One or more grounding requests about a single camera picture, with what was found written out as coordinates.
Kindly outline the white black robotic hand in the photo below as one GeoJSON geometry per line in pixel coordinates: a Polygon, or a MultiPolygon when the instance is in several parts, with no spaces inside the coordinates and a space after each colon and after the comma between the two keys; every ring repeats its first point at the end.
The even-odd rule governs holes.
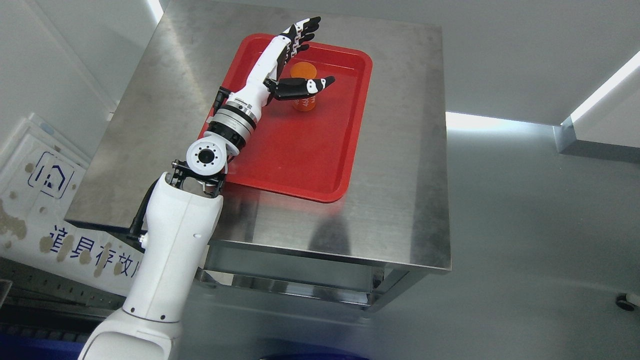
{"type": "Polygon", "coordinates": [[[286,64],[302,51],[310,48],[308,42],[319,29],[320,16],[305,18],[291,24],[275,35],[259,56],[247,76],[245,85],[228,98],[240,111],[249,111],[252,121],[259,121],[262,109],[270,100],[296,100],[316,95],[336,78],[327,76],[318,79],[303,77],[281,79],[286,64]]]}

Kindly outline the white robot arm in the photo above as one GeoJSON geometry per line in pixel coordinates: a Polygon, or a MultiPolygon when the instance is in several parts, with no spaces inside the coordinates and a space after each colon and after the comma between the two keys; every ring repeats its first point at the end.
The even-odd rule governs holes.
{"type": "Polygon", "coordinates": [[[145,196],[144,255],[130,291],[89,335],[80,360],[178,358],[186,299],[221,215],[229,158],[256,130],[269,96],[264,85],[247,83],[217,98],[204,137],[153,183],[145,196]]]}

